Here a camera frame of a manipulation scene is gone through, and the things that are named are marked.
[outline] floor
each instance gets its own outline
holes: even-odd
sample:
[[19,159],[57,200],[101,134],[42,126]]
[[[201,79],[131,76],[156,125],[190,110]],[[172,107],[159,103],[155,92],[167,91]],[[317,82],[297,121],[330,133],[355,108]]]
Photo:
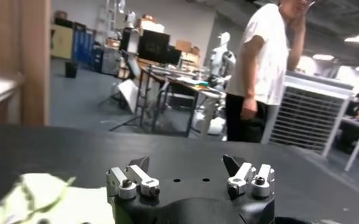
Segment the floor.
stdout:
[[[53,59],[51,65],[51,116],[50,124],[57,127],[81,128],[96,131],[107,131],[132,118],[131,112],[122,110],[114,102],[108,102],[99,107],[98,104],[110,94],[113,77],[98,74],[86,69],[79,69],[76,79],[64,77],[64,61]],[[170,120],[169,128],[184,130],[188,113],[169,110],[165,120]],[[145,133],[134,127],[121,127],[116,131]],[[198,133],[192,131],[191,138],[197,138]],[[349,155],[333,149],[328,160],[319,156],[318,152],[301,151],[308,159],[313,160],[319,167],[332,175],[343,179],[352,187],[359,189],[359,158],[350,172],[344,172]]]

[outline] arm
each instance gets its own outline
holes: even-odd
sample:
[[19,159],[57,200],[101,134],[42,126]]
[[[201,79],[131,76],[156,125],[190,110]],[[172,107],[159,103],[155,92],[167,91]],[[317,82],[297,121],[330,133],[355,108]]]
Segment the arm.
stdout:
[[305,43],[305,26],[296,29],[293,44],[288,57],[288,70],[294,71],[299,64]]
[[259,65],[258,54],[264,43],[265,41],[262,37],[255,35],[250,41],[244,44],[243,50],[241,51],[244,94],[247,99],[255,97],[255,82]]

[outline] green cloth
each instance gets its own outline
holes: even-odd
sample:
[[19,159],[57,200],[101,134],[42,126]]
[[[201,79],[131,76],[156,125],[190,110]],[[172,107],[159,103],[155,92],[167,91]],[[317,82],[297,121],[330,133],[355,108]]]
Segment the green cloth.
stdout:
[[71,187],[46,173],[22,175],[0,202],[0,224],[114,224],[112,207],[107,203],[106,188]]

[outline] screw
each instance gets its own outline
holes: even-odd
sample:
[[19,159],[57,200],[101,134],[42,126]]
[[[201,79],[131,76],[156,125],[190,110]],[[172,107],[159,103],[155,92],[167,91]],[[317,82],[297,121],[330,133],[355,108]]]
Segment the screw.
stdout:
[[257,185],[264,185],[265,184],[265,179],[263,177],[255,177],[255,184]]
[[228,194],[229,194],[231,199],[236,198],[238,196],[238,194],[239,194],[238,187],[236,187],[236,186],[228,187]]
[[132,185],[132,182],[128,179],[123,180],[123,188],[130,187]]
[[157,198],[160,194],[160,189],[157,187],[151,187],[149,190],[149,195],[151,197]]

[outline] person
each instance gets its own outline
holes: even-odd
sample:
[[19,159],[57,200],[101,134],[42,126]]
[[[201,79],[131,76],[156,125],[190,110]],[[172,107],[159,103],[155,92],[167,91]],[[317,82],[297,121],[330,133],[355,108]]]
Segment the person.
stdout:
[[[295,70],[305,41],[310,0],[280,0],[254,13],[226,88],[227,140],[260,142],[268,107],[282,98],[286,69]],[[294,30],[289,50],[286,28]]]

